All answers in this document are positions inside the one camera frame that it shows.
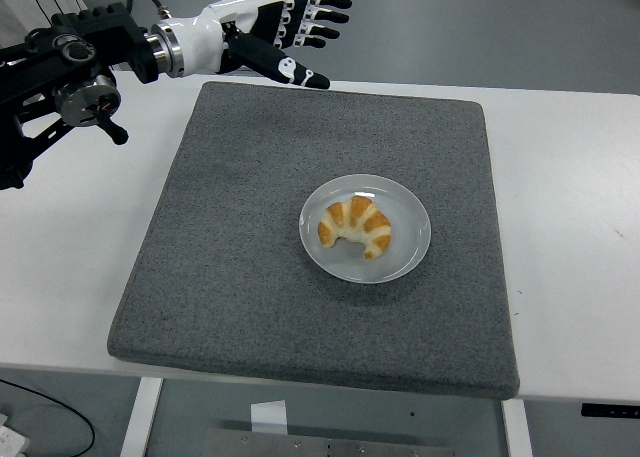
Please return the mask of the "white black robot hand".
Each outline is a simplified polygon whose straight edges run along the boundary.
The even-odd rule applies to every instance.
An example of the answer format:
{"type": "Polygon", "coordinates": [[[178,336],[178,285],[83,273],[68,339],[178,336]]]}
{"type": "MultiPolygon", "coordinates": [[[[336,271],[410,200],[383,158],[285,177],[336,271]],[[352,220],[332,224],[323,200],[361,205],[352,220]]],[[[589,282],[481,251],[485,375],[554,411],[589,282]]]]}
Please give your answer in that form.
{"type": "Polygon", "coordinates": [[[351,0],[222,0],[191,18],[156,24],[162,56],[158,67],[171,77],[200,71],[226,74],[241,67],[275,82],[327,89],[330,81],[294,58],[290,47],[322,48],[345,24],[351,0]]]}

